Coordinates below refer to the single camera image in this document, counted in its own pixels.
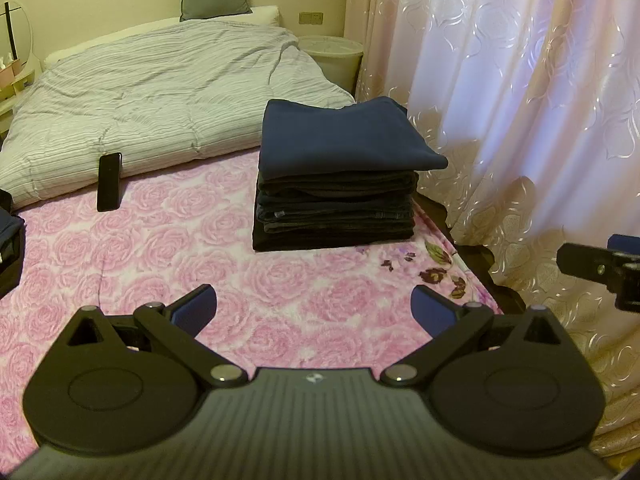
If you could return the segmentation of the navy blue garment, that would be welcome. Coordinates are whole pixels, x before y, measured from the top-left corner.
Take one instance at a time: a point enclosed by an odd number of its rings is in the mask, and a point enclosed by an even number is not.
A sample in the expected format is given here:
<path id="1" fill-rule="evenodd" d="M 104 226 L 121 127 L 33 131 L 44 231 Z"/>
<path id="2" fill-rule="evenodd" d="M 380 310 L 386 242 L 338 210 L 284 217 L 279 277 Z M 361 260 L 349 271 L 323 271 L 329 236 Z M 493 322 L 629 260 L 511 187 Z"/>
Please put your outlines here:
<path id="1" fill-rule="evenodd" d="M 428 171 L 448 166 L 387 96 L 334 110 L 271 100 L 259 171 L 267 180 L 345 171 Z"/>

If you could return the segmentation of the black phone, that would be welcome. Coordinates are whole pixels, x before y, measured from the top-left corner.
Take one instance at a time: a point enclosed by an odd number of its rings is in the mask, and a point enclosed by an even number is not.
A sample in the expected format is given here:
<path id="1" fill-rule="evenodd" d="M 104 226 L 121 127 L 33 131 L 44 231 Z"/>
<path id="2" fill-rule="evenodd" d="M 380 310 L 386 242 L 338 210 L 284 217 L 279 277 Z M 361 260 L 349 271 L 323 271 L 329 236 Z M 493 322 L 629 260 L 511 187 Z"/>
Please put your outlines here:
<path id="1" fill-rule="evenodd" d="M 100 157 L 98 175 L 98 195 L 96 210 L 113 211 L 119 208 L 120 170 L 122 170 L 122 154 L 112 153 Z"/>

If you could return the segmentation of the white bedside shelf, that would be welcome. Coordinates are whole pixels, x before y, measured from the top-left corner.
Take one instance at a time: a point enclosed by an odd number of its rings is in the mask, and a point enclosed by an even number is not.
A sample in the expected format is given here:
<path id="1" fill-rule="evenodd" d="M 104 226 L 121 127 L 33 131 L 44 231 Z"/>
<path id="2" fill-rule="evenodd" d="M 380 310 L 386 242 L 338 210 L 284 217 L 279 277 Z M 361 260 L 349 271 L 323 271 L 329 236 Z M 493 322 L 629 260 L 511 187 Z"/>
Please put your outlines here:
<path id="1" fill-rule="evenodd" d="M 1 141 L 9 133 L 16 108 L 42 72 L 34 53 L 34 33 L 21 3 L 1 0 Z"/>

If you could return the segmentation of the grey striped duvet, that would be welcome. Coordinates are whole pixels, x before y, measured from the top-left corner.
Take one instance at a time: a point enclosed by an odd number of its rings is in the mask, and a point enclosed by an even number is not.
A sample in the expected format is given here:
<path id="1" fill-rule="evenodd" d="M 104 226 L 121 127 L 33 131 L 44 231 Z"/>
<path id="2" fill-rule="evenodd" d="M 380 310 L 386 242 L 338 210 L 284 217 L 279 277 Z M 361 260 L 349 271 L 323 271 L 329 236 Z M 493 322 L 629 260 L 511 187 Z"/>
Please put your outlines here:
<path id="1" fill-rule="evenodd" d="M 188 21 L 98 44 L 47 68 L 18 104 L 1 186 L 23 208 L 95 184 L 108 154 L 130 177 L 256 148 L 271 100 L 352 104 L 277 26 Z"/>

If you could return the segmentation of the stack of folded dark clothes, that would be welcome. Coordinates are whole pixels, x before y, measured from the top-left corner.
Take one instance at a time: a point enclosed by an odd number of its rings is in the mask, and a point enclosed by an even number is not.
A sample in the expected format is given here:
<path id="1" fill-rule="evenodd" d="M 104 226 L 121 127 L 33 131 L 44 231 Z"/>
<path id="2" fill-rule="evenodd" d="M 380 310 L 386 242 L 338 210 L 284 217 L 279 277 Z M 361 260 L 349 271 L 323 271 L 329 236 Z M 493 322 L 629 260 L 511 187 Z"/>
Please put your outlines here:
<path id="1" fill-rule="evenodd" d="M 343 171 L 256 182 L 253 249 L 369 245 L 413 236 L 414 171 Z"/>

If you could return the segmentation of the white laundry basket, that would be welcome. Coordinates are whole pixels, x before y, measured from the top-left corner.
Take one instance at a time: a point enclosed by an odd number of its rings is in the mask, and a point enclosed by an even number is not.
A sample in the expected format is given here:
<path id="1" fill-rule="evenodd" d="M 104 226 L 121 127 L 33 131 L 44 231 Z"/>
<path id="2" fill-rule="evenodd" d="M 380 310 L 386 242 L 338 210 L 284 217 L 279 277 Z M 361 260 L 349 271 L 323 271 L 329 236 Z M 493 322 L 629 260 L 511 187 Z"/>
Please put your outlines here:
<path id="1" fill-rule="evenodd" d="M 316 61 L 329 81 L 354 93 L 363 56 L 362 44 L 335 36 L 301 36 L 298 44 Z"/>

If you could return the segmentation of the pile of unfolded dark clothes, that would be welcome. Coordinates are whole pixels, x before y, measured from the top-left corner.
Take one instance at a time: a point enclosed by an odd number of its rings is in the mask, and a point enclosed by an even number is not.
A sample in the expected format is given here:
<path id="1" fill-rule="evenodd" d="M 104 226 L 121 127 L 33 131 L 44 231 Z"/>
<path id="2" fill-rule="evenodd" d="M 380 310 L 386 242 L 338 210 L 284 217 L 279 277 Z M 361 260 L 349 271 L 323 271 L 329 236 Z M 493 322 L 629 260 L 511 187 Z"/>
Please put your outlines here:
<path id="1" fill-rule="evenodd" d="M 0 194 L 0 298 L 3 298 L 21 281 L 25 257 L 25 221 L 14 214 L 12 195 L 5 190 L 1 190 Z"/>

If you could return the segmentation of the pink floral bedspread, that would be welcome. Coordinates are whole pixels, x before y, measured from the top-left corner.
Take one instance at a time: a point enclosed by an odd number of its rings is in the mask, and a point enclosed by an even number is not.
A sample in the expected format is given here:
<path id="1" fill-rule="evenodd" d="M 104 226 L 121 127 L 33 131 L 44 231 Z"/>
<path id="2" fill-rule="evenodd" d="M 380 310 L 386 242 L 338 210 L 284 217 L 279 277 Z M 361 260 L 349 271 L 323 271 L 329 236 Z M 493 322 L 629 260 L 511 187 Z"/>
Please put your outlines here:
<path id="1" fill-rule="evenodd" d="M 382 370 L 427 342 L 410 295 L 425 284 L 457 304 L 491 296 L 425 212 L 402 243 L 255 252 L 254 152 L 132 179 L 117 210 L 85 190 L 22 211 L 20 284 L 1 303 L 1 467 L 34 449 L 22 394 L 77 309 L 128 314 L 216 290 L 203 344 L 246 370 Z"/>

